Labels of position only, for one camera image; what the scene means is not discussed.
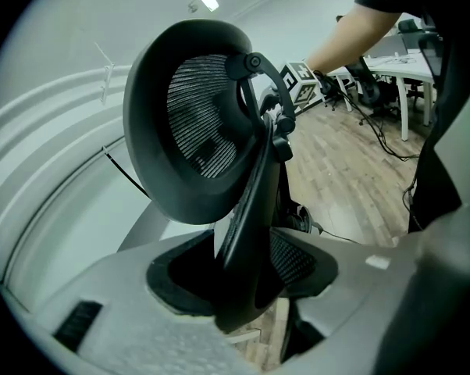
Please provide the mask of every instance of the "white desk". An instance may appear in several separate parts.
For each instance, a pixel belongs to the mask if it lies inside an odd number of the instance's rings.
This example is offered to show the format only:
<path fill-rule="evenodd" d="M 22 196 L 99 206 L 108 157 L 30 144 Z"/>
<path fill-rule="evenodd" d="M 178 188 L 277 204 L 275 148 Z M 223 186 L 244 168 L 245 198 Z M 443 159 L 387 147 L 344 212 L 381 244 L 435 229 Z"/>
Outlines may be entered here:
<path fill-rule="evenodd" d="M 401 110 L 401 139 L 406 141 L 408 139 L 408 105 L 407 105 L 407 92 L 405 91 L 404 78 L 410 78 L 420 80 L 424 84 L 424 124 L 429 125 L 429 114 L 431 111 L 431 105 L 433 103 L 433 93 L 431 84 L 433 83 L 433 77 L 431 71 L 426 64 L 424 57 L 421 53 L 410 54 L 408 56 L 414 59 L 415 62 L 407 64 L 401 63 L 390 63 L 394 57 L 386 57 L 386 59 L 365 59 L 365 63 L 369 67 L 370 71 L 377 75 L 387 75 L 388 77 L 397 78 L 398 93 L 400 95 L 400 110 Z M 329 76 L 335 76 L 339 86 L 343 92 L 346 92 L 342 77 L 349 77 L 350 73 L 344 67 L 339 68 L 331 73 Z M 346 101 L 346 107 L 348 111 L 351 111 L 351 105 Z"/>

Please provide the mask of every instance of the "mesh headrest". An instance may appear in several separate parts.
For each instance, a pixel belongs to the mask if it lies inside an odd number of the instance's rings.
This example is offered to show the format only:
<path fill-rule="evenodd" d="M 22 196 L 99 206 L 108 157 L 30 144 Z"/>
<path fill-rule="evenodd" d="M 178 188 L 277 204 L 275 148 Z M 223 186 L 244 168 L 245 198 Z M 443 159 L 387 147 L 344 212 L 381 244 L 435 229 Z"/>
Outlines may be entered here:
<path fill-rule="evenodd" d="M 161 34 L 131 68 L 126 143 L 144 189 L 172 219 L 212 223 L 240 198 L 258 139 L 225 61 L 250 51 L 233 25 L 188 20 Z"/>

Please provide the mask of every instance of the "floor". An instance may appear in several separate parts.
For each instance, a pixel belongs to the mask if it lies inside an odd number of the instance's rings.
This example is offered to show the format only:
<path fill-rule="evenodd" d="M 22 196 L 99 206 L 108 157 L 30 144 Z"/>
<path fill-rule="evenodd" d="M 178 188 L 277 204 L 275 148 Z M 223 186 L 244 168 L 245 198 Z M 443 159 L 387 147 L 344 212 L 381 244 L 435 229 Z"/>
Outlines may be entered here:
<path fill-rule="evenodd" d="M 388 145 L 399 155 L 418 154 L 422 147 L 420 133 L 428 130 L 420 129 L 416 116 L 411 113 L 407 141 L 401 140 L 400 123 L 383 124 Z M 408 212 L 401 196 L 417 161 L 401 162 L 387 155 L 369 125 L 358 124 L 360 118 L 358 112 L 348 112 L 343 102 L 335 111 L 320 104 L 297 117 L 290 136 L 294 157 L 287 163 L 290 193 L 325 230 L 363 244 L 392 247 L 407 231 Z M 259 337 L 234 345 L 260 370 L 280 364 L 287 310 L 288 301 L 279 298 L 235 333 L 261 331 Z"/>

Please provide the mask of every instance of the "office chair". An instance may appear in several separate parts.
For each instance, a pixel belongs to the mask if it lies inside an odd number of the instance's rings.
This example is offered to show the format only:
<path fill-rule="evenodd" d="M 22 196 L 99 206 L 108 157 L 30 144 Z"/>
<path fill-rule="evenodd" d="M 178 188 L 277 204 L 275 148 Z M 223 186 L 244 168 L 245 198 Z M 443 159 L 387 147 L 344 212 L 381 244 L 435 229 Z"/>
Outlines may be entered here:
<path fill-rule="evenodd" d="M 333 82 L 337 87 L 332 87 L 330 82 Z M 327 107 L 327 102 L 332 102 L 332 111 L 336 111 L 336 104 L 343 98 L 337 89 L 339 89 L 339 83 L 336 79 L 329 78 L 329 81 L 320 82 L 320 92 L 322 93 L 325 107 Z"/>
<path fill-rule="evenodd" d="M 397 100 L 397 85 L 376 81 L 363 57 L 346 65 L 346 69 L 361 86 L 363 94 L 360 102 L 374 110 L 370 117 L 391 117 L 396 120 L 397 115 L 392 113 L 396 108 L 389 108 L 388 105 Z"/>
<path fill-rule="evenodd" d="M 398 23 L 398 30 L 402 34 L 407 50 L 418 48 L 418 40 L 425 33 L 423 30 L 417 28 L 414 20 L 400 21 Z M 418 87 L 422 86 L 422 82 L 420 80 L 404 78 L 404 83 L 410 87 L 410 90 L 407 92 L 407 97 L 414 98 L 412 110 L 415 111 L 417 99 L 424 98 L 424 94 L 418 90 Z"/>

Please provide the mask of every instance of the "black vent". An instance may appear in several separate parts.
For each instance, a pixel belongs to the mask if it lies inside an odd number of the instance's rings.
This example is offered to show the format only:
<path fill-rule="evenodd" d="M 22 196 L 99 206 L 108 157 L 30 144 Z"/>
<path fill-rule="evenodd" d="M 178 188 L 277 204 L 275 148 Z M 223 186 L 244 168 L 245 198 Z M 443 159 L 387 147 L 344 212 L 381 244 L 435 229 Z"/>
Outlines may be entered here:
<path fill-rule="evenodd" d="M 97 302 L 80 302 L 53 336 L 69 350 L 76 352 L 101 308 L 102 305 Z"/>
<path fill-rule="evenodd" d="M 167 93 L 169 125 L 181 153 L 202 176 L 217 177 L 237 155 L 226 138 L 216 96 L 230 79 L 226 55 L 202 55 L 188 59 L 176 70 Z"/>
<path fill-rule="evenodd" d="M 286 286 L 305 279 L 316 267 L 315 257 L 277 236 L 273 236 L 270 241 L 269 257 Z"/>

